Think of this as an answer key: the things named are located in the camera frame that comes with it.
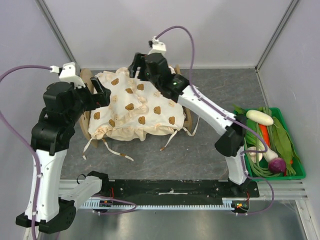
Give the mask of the bear print small pillow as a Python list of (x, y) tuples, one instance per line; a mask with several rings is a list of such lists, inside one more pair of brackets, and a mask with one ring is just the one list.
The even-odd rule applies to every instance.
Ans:
[(137, 94), (137, 81), (123, 72), (113, 73), (109, 78), (111, 96), (110, 109), (117, 127), (126, 124), (134, 117), (149, 111), (147, 100)]

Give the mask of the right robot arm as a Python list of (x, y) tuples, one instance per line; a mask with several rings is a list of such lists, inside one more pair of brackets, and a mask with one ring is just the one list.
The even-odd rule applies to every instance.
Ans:
[(152, 83), (163, 97), (190, 109), (217, 132), (220, 138), (214, 146), (225, 157), (231, 181), (229, 191), (235, 197), (242, 196), (247, 191), (245, 181), (248, 178), (241, 159), (246, 117), (224, 110), (191, 86), (187, 78), (172, 73), (161, 53), (137, 52), (128, 70), (130, 77)]

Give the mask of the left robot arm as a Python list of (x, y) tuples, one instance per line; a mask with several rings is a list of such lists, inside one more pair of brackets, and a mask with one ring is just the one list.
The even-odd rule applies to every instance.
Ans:
[(96, 90), (87, 85), (76, 87), (65, 81), (49, 85), (43, 94), (45, 107), (31, 131), (29, 147), (33, 154), (30, 199), (24, 213), (16, 217), (18, 226), (54, 234), (68, 229), (77, 210), (93, 195), (106, 196), (110, 191), (108, 175), (92, 171), (70, 192), (59, 196), (62, 165), (75, 124), (86, 111), (110, 104), (111, 91), (97, 77), (91, 77)]

